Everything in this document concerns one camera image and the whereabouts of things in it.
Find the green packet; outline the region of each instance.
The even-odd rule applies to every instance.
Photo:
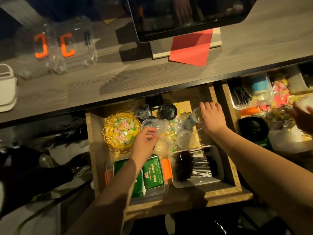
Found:
[[[128,159],[125,160],[121,160],[121,161],[116,161],[113,164],[113,175],[115,176],[119,170],[122,168],[122,166],[124,165],[125,162],[127,162]],[[145,184],[143,182],[143,173],[142,170],[139,172],[136,181],[135,181],[135,185],[134,185],[134,190],[133,193],[131,194],[132,198],[136,198],[136,197],[142,197],[146,195],[146,188],[145,188]]]
[[[151,157],[144,164],[142,170],[146,189],[164,185],[160,159],[156,154],[151,155]]]

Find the black cup lid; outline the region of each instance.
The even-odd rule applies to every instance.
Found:
[[[173,120],[177,116],[177,108],[173,104],[165,104],[159,108],[159,115],[162,119]]]

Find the wood grain countertop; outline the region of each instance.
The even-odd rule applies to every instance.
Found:
[[[221,28],[205,68],[151,59],[130,18],[93,23],[97,63],[64,75],[18,79],[18,102],[0,127],[313,60],[313,0],[258,0],[242,23]],[[12,52],[12,40],[0,43]],[[13,67],[15,59],[5,60]]]

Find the red paper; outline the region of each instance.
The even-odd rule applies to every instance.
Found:
[[[209,55],[213,30],[175,36],[170,61],[205,67]]]

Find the open drawer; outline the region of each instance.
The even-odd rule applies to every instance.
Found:
[[[192,109],[196,108],[199,102],[217,102],[217,96],[212,84],[176,90],[164,93],[162,96],[164,103],[189,101]],[[144,102],[145,99],[120,102],[98,107],[86,113],[96,197],[105,188],[104,172],[106,164],[112,157],[116,156],[104,142],[102,130],[105,118],[115,114],[117,111],[129,110],[131,104],[144,104]],[[223,102],[223,108],[228,108],[227,102]],[[228,119],[229,127],[234,128],[229,110],[226,112],[226,118]],[[169,180],[168,193],[161,200],[129,206],[127,219],[157,216],[198,207],[215,206],[251,199],[252,194],[240,185],[233,162],[221,148],[218,147],[218,150],[224,169],[224,179],[222,181],[178,189]]]

